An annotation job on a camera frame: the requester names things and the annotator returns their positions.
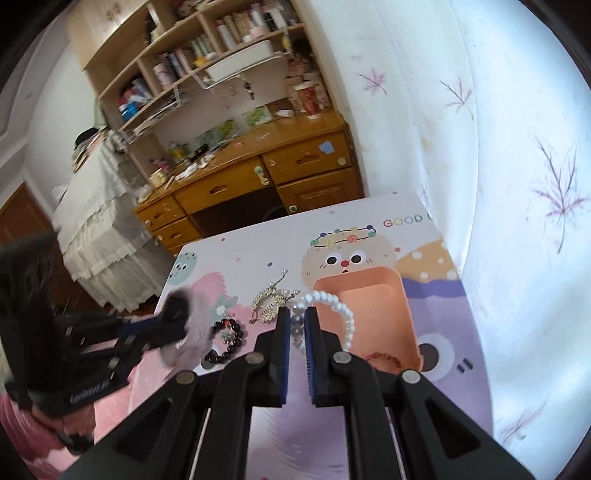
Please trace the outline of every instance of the sticker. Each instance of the sticker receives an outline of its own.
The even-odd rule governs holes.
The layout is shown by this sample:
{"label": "sticker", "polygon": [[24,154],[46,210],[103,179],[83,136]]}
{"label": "sticker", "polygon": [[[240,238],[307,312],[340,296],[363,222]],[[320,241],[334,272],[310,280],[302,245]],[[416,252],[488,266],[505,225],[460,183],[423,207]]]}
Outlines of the sticker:
{"label": "sticker", "polygon": [[318,145],[318,148],[327,155],[329,153],[335,153],[335,148],[332,146],[332,143],[330,143],[328,140]]}

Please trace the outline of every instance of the bottle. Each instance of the bottle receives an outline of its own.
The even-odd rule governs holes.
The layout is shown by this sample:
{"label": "bottle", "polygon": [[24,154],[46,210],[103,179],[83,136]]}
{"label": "bottle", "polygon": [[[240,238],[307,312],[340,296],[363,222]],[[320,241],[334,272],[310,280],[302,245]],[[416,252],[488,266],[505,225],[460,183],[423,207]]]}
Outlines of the bottle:
{"label": "bottle", "polygon": [[222,36],[222,40],[226,48],[228,50],[234,50],[237,47],[236,42],[232,38],[230,30],[228,29],[228,26],[223,22],[223,20],[217,21],[217,30],[220,32],[220,35]]}

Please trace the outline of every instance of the white ceiling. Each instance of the white ceiling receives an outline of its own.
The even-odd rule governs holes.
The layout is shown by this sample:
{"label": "white ceiling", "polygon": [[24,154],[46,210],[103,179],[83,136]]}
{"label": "white ceiling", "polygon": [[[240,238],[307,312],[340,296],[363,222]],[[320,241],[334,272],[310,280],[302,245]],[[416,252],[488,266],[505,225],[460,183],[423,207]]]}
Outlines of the white ceiling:
{"label": "white ceiling", "polygon": [[24,161],[35,106],[68,43],[68,12],[69,9],[64,11],[39,34],[0,92],[0,178],[8,180],[6,177]]}

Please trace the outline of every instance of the cartoon eye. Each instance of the cartoon eye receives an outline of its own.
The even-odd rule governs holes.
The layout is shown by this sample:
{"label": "cartoon eye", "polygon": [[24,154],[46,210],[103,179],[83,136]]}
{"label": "cartoon eye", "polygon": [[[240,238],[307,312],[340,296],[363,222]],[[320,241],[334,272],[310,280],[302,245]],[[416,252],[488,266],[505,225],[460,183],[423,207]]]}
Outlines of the cartoon eye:
{"label": "cartoon eye", "polygon": [[362,252],[361,250],[356,250],[351,254],[349,259],[351,260],[351,263],[365,262],[365,252]]}
{"label": "cartoon eye", "polygon": [[430,381],[445,377],[452,369],[456,353],[452,343],[439,333],[426,333],[418,338],[423,356],[423,375]]}
{"label": "cartoon eye", "polygon": [[335,265],[338,262],[340,262],[340,253],[338,252],[331,253],[328,257],[326,257],[326,263],[329,265]]}

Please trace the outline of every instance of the desk drawer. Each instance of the desk drawer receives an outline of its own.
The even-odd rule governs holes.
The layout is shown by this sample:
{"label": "desk drawer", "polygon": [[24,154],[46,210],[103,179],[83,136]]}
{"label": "desk drawer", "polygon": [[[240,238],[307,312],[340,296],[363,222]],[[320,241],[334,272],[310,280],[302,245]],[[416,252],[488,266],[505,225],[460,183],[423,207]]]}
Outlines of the desk drawer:
{"label": "desk drawer", "polygon": [[363,190],[354,167],[282,185],[277,193],[290,213],[306,212],[363,198]]}
{"label": "desk drawer", "polygon": [[199,230],[188,217],[156,230],[154,236],[164,248],[177,247],[201,238]]}
{"label": "desk drawer", "polygon": [[159,200],[137,213],[137,217],[150,232],[154,232],[164,225],[168,225],[185,216],[185,212],[178,206],[172,195]]}
{"label": "desk drawer", "polygon": [[278,148],[263,154],[262,159],[276,185],[353,164],[344,132],[322,135]]}
{"label": "desk drawer", "polygon": [[[262,173],[257,174],[259,167]],[[191,214],[265,188],[270,184],[259,157],[251,158],[217,173],[194,181],[191,185],[174,193],[180,206]]]}

